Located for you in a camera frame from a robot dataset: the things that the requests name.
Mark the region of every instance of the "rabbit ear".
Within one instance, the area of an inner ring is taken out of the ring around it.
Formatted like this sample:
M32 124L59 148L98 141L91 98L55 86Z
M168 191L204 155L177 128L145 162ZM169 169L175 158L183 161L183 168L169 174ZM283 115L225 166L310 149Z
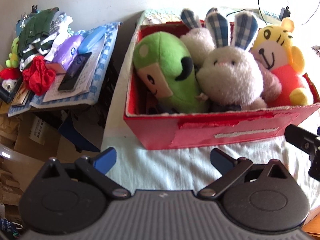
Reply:
M190 9L183 9L181 12L181 20L191 30L201 28L201 23L198 15L194 14Z
M212 12L217 12L217 11L218 11L217 8L212 7L212 8L207 12L206 17L207 17L210 13L212 13Z
M213 11L205 18L205 25L212 36L216 48L229 45L230 26L228 20L224 16L217 11Z
M247 50L258 31L257 19L249 12L241 12L235 16L231 45Z

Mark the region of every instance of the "green plush toy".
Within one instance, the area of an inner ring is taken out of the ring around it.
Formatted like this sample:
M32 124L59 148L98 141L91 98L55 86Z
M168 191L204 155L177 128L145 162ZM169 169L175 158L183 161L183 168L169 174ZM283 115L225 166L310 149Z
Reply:
M138 76L160 105L178 113L203 113L207 102L196 97L201 90L189 51L176 36L156 32L144 37L133 52Z
M19 41L19 38L15 38L13 40L13 43L11 45L11 52L12 53L9 53L9 59L6 60L5 62L5 65L7 67L18 67L19 66L19 58L18 58L18 55L17 55L17 51L18 51L18 41Z

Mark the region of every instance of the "white small plush toy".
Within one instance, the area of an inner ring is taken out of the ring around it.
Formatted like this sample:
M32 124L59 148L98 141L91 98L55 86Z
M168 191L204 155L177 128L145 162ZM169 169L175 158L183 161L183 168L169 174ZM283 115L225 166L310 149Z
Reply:
M5 79L2 81L2 87L10 93L16 86L16 83L16 79Z
M205 23L216 49L196 75L204 94L222 106L240 105L242 110L267 107L260 97L261 71L248 52L258 30L255 17L246 11L235 16L231 45L229 22L217 10L206 16Z
M201 26L199 17L190 9L182 10L181 20L190 31L182 35L180 40L189 50L194 65L201 68L206 57L214 49L210 32L207 28Z

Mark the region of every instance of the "white bed sheet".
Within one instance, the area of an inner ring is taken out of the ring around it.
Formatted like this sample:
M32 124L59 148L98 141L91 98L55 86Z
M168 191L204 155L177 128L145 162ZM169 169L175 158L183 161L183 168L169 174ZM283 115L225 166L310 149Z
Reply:
M148 22L146 18L150 19L154 15L160 15L158 18L172 19L171 14L176 15L178 11L181 10L148 10L140 19L139 25L143 21ZM148 151L123 120L134 42L135 35L124 58L104 131L101 150L114 147L117 151L117 162L107 175L132 193L136 189L198 191L221 176L210 164L210 151L214 146ZM300 126L316 133L320 126L319 111ZM273 158L281 160L305 192L311 210L320 206L320 183L308 176L308 155L287 143L284 137L218 148L234 158L245 156L254 163L267 163Z

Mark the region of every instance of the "smartphone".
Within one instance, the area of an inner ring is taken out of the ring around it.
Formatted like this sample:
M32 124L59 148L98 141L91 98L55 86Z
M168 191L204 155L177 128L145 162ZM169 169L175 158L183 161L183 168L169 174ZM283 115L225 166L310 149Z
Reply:
M87 63L88 59L91 56L91 52L85 54L79 54L75 57L70 67L67 70L60 86L58 87L58 91L67 91L72 92L76 89L77 80Z

